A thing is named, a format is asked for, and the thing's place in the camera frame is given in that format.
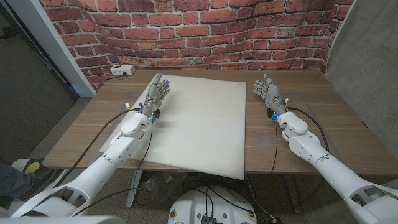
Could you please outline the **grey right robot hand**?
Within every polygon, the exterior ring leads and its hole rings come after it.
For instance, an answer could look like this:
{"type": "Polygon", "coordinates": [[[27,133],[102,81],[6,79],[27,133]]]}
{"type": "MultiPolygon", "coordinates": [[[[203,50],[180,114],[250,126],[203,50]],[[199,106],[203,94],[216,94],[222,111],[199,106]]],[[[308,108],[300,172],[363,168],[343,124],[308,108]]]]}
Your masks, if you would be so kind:
{"type": "Polygon", "coordinates": [[[264,73],[263,80],[256,80],[254,83],[253,92],[260,96],[267,108],[272,110],[276,116],[280,116],[287,112],[284,100],[277,87],[272,81],[272,78],[264,73]]]}

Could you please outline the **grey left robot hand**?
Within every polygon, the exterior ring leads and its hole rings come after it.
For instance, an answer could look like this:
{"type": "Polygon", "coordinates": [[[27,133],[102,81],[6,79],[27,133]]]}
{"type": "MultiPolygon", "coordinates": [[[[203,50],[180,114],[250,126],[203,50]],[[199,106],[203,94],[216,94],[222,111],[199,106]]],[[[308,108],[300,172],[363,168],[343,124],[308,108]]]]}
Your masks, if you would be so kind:
{"type": "Polygon", "coordinates": [[[170,92],[170,82],[162,79],[162,73],[157,73],[154,81],[149,85],[141,113],[150,118],[160,108],[163,99],[170,92]]]}

